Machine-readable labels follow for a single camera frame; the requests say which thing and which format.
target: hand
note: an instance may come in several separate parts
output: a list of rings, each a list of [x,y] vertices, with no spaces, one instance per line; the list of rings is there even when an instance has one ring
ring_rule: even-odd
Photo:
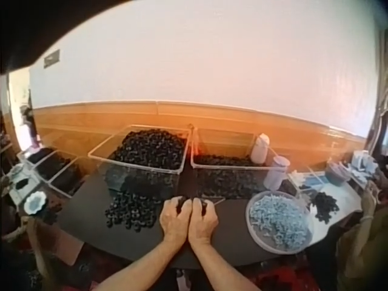
[[[381,171],[379,168],[377,168],[373,177],[376,181],[377,186],[380,189],[388,189],[388,178],[385,176],[383,171]]]
[[[367,187],[364,190],[363,197],[361,199],[361,208],[363,209],[364,216],[373,215],[376,209],[376,197],[374,192],[377,186],[372,181],[368,181]]]
[[[164,232],[164,241],[181,248],[186,241],[189,228],[190,215],[192,214],[192,201],[186,200],[178,214],[176,207],[181,197],[174,197],[164,201],[162,213],[160,214],[160,225]]]
[[[201,200],[195,198],[193,201],[193,214],[189,226],[189,243],[192,247],[203,244],[210,244],[213,231],[218,225],[218,217],[214,204],[206,200],[206,214],[202,216]]]

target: round plastic tray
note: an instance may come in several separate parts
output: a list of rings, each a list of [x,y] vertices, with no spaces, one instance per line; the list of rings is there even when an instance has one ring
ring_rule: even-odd
[[[295,249],[295,250],[286,250],[286,249],[276,248],[276,245],[273,242],[273,239],[271,237],[264,236],[264,232],[260,231],[260,229],[257,226],[253,226],[251,224],[249,210],[250,210],[252,204],[255,203],[256,201],[259,201],[263,197],[270,196],[270,195],[283,196],[283,197],[285,197],[287,199],[290,199],[290,203],[295,203],[295,205],[300,207],[301,212],[303,212],[305,214],[305,217],[306,217],[306,220],[307,220],[310,232],[307,235],[306,241],[304,242],[304,244],[300,248]],[[253,240],[260,247],[262,247],[264,250],[266,250],[266,251],[268,251],[270,253],[275,253],[275,254],[279,254],[279,255],[292,255],[292,254],[295,254],[295,253],[299,253],[299,252],[303,251],[306,247],[309,246],[309,244],[310,244],[310,242],[311,242],[311,240],[313,238],[314,226],[313,226],[313,220],[312,220],[310,212],[295,197],[293,197],[290,194],[287,194],[285,192],[281,192],[281,191],[274,191],[274,192],[264,191],[264,192],[261,192],[259,194],[256,194],[255,196],[253,196],[251,198],[251,200],[249,201],[249,203],[247,205],[247,208],[246,208],[246,221],[247,221],[248,231],[249,231],[251,237],[253,238]]]

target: white wall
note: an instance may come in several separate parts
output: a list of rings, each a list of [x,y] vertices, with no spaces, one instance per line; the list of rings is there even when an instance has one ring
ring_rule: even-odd
[[[64,36],[30,69],[35,107],[169,100],[273,112],[366,136],[375,24],[365,0],[140,0]]]

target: box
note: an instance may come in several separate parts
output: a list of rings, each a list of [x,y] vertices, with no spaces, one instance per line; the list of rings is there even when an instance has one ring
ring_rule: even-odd
[[[94,161],[87,157],[79,157],[59,171],[48,186],[63,196],[71,198],[87,177],[96,170]]]
[[[325,183],[309,166],[295,165],[289,169],[287,177],[299,194],[314,196],[322,190]]]
[[[29,169],[31,170],[32,168],[35,168],[36,166],[38,166],[40,163],[42,163],[45,159],[47,159],[50,155],[53,154],[53,152],[57,151],[56,149],[54,149],[53,147],[48,147],[48,149],[51,149],[53,150],[51,153],[48,153],[46,155],[44,155],[37,163],[32,163],[30,160],[28,160],[28,158],[34,154],[34,153],[37,153],[39,152],[40,150],[42,150],[43,147],[40,147],[38,149],[27,149],[27,150],[24,150],[24,151],[21,151],[19,152],[16,156],[18,157],[18,159]]]
[[[199,156],[216,155],[246,158],[255,144],[251,133],[225,130],[194,129],[192,136],[191,165],[197,183],[197,194],[203,198],[250,199],[254,194],[267,190],[263,181],[272,169],[276,153],[269,148],[264,165],[212,166],[200,164]]]
[[[182,161],[178,169],[169,170],[146,167],[112,159],[113,152],[122,144],[130,132],[152,129],[166,130],[186,140]],[[104,177],[109,190],[126,192],[129,189],[126,189],[125,185],[130,185],[130,191],[133,193],[144,196],[155,195],[162,199],[168,199],[176,195],[179,175],[184,168],[190,135],[191,130],[189,129],[131,125],[100,143],[100,145],[89,152],[88,157],[101,163],[98,171]]]
[[[65,163],[61,161],[63,165],[58,165],[59,158],[66,160]],[[37,173],[39,179],[48,184],[63,168],[65,168],[76,158],[77,157],[71,153],[57,150],[47,155],[39,163],[35,164],[32,170]]]

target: right hand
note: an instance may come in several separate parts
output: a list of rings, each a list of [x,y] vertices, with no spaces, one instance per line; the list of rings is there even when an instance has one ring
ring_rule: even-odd
[[[202,203],[198,198],[194,198],[193,212],[189,226],[189,243],[192,247],[210,244],[212,234],[218,225],[218,217],[214,203],[205,201],[206,214],[202,216]]]
[[[364,216],[372,215],[375,213],[376,209],[376,197],[374,191],[376,185],[372,181],[368,181],[368,185],[364,190],[363,197],[361,199],[361,208],[363,209]]]

